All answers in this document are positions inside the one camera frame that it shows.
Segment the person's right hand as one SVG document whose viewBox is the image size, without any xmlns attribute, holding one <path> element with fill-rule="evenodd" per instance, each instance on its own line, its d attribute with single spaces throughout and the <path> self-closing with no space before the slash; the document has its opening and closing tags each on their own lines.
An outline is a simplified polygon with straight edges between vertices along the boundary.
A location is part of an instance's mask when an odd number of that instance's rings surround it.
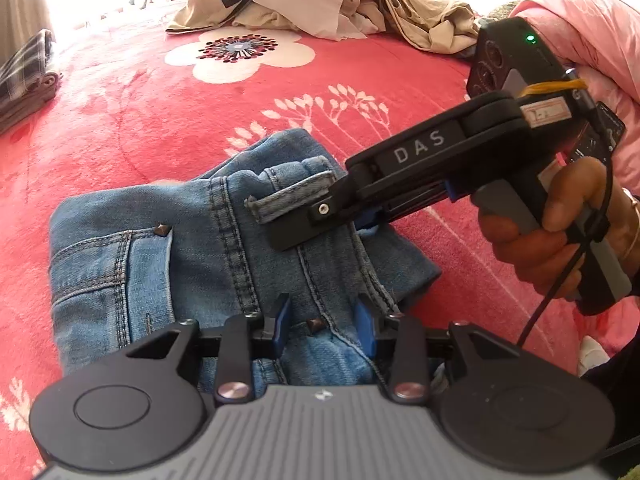
<svg viewBox="0 0 640 480">
<path fill-rule="evenodd" d="M 552 179 L 541 228 L 523 235 L 516 224 L 495 214 L 478 214 L 480 230 L 496 258 L 510 266 L 518 279 L 534 286 L 538 294 L 549 291 L 574 256 L 578 246 L 567 241 L 565 230 L 585 204 L 597 209 L 605 191 L 606 170 L 600 160 L 579 159 L 563 167 Z M 639 217 L 631 199 L 615 182 L 608 205 L 610 229 L 606 239 L 625 273 L 639 271 Z"/>
</svg>

